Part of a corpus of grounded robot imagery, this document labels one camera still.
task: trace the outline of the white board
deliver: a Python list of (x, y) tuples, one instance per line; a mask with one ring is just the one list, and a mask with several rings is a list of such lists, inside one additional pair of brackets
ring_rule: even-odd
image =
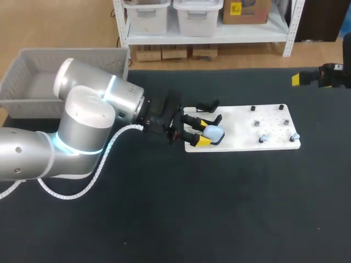
[[(279, 109), (276, 105), (255, 105), (256, 110), (251, 111), (249, 106), (225, 106), (218, 107), (214, 113), (196, 112), (196, 108), (184, 108), (184, 114), (213, 121), (217, 115), (222, 114), (219, 127), (224, 129), (225, 137), (219, 145), (205, 147), (192, 147), (185, 143), (186, 152), (235, 152), (235, 151), (269, 151), (269, 150), (294, 150), (301, 146), (300, 140), (290, 141), (290, 137), (296, 133), (293, 120), (288, 107)], [(190, 133), (199, 133), (191, 126), (184, 125), (184, 130)], [(267, 135), (269, 140), (260, 144), (259, 138)]]

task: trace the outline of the cardboard box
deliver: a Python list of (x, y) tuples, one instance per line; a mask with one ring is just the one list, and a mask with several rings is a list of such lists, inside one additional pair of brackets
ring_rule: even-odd
[(193, 58), (203, 61), (213, 61), (218, 54), (218, 45), (204, 44), (193, 46)]
[(186, 60), (188, 58), (188, 47), (186, 45), (163, 45), (162, 59)]
[(271, 0), (224, 0), (224, 24), (266, 24)]
[(135, 52), (137, 61), (160, 61), (161, 60), (161, 46), (160, 45), (140, 45)]

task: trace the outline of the black tabletop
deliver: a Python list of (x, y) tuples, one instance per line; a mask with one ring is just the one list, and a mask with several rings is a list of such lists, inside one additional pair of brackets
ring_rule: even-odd
[[(302, 146), (186, 153), (130, 131), (82, 198), (30, 181), (0, 201), (0, 262), (350, 262), (351, 90), (293, 88), (300, 70), (131, 71), (148, 95), (176, 89), (185, 106), (285, 103)], [(58, 121), (7, 125), (52, 132)], [(45, 182), (73, 194), (89, 180)]]

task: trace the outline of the yellow label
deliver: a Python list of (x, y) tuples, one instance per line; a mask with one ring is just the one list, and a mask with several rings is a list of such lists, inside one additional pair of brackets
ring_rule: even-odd
[(300, 74), (297, 74), (292, 77), (292, 85), (293, 86), (300, 86)]
[(205, 137), (200, 135), (200, 139), (199, 139), (198, 143), (196, 144), (196, 147), (208, 146), (210, 144), (211, 144), (211, 140), (210, 139), (205, 138)]
[(230, 4), (230, 15), (241, 15), (242, 3), (231, 3)]
[(204, 122), (203, 120), (201, 120), (201, 126), (205, 126), (205, 127), (207, 127), (207, 126), (208, 126), (208, 124), (207, 124), (206, 122)]

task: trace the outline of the dark wall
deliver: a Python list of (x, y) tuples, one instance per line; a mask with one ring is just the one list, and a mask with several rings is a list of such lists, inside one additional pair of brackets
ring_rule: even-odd
[(306, 0), (296, 41), (335, 41), (351, 0)]

